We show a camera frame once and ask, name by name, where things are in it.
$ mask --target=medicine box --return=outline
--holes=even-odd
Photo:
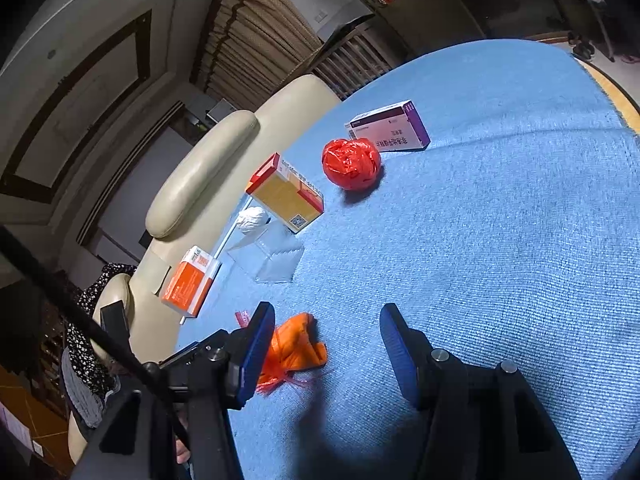
[[[184,317],[196,317],[219,268],[219,261],[193,246],[175,269],[161,301]]]
[[[344,127],[351,139],[365,137],[379,152],[414,150],[431,142],[411,100],[356,115]]]
[[[322,193],[279,153],[258,168],[246,192],[270,209],[293,232],[309,225],[324,212]]]

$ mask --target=black rod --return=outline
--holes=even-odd
[[[138,378],[154,394],[166,409],[174,433],[189,449],[189,436],[175,413],[171,402],[171,391],[167,386],[146,371],[136,357],[115,342],[92,318],[90,318],[69,297],[56,277],[45,269],[31,252],[20,243],[4,225],[0,225],[0,252],[16,269],[36,286],[39,286],[47,299],[65,316],[68,322],[76,325],[85,336],[93,339],[112,358]]]

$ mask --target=white crumpled ball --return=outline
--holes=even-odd
[[[269,215],[260,206],[248,207],[238,213],[236,225],[244,234],[249,234],[258,227],[265,225],[268,220]]]

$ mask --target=curtain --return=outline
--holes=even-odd
[[[255,111],[322,42],[290,0],[214,0],[197,85]]]

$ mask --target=yellow and red box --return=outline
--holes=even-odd
[[[318,188],[295,170],[279,153],[258,168],[246,192],[270,209],[297,233],[324,212]]]
[[[193,246],[175,269],[161,301],[184,317],[196,317],[219,268],[219,261]]]

